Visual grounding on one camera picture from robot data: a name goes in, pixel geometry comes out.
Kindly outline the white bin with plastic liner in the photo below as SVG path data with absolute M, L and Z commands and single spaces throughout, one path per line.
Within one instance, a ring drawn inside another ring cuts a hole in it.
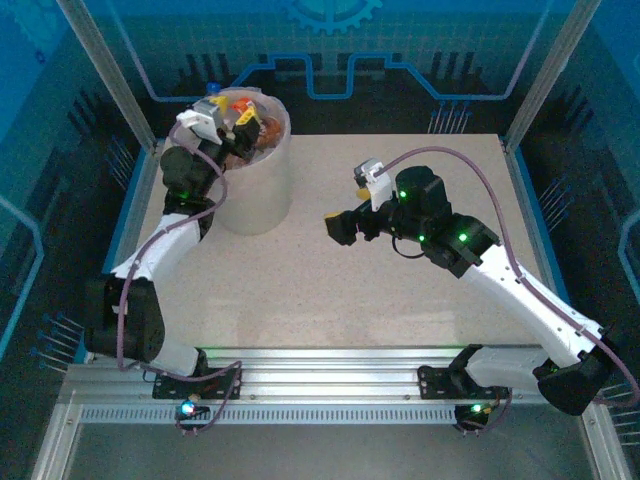
M 240 150 L 230 155 L 225 166 L 223 186 L 217 180 L 210 195 L 214 198 L 223 193 L 227 196 L 217 210 L 216 218 L 229 231 L 241 235 L 259 235 L 266 233 L 287 216 L 292 202 L 292 174 L 290 171 L 289 147 L 291 125 L 284 105 L 275 97 L 263 94 L 256 89 L 226 89 L 218 95 L 229 97 L 228 110 L 223 117 L 223 125 L 218 130 L 222 139 L 224 134 L 233 134 L 236 120 L 241 116 L 231 105 L 239 98 L 250 98 L 261 121 L 267 116 L 277 118 L 283 128 L 284 136 L 274 149 Z

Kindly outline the small LED control board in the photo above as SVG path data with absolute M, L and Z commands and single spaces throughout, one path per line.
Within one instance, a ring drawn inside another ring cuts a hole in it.
M 197 401 L 186 399 L 176 409 L 175 419 L 178 422 L 202 417 L 210 412 L 208 406 L 200 405 Z
M 455 418 L 459 423 L 471 421 L 486 424 L 493 409 L 494 406 L 491 403 L 457 405 L 455 407 Z

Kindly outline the aluminium frame post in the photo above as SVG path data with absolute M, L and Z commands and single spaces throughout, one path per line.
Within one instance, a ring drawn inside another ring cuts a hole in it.
M 516 152 L 601 2 L 602 0 L 575 1 L 504 137 L 507 154 Z
M 150 125 L 84 0 L 56 0 L 56 3 L 136 140 L 145 150 L 153 150 L 156 139 Z

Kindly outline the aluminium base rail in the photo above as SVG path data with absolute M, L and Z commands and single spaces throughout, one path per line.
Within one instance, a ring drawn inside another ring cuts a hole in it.
M 414 404 L 420 402 L 422 366 L 446 368 L 461 348 L 210 348 L 222 368 L 242 363 L 238 401 L 244 404 Z M 69 367 L 60 404 L 151 405 L 154 383 L 138 368 L 120 371 L 97 356 Z

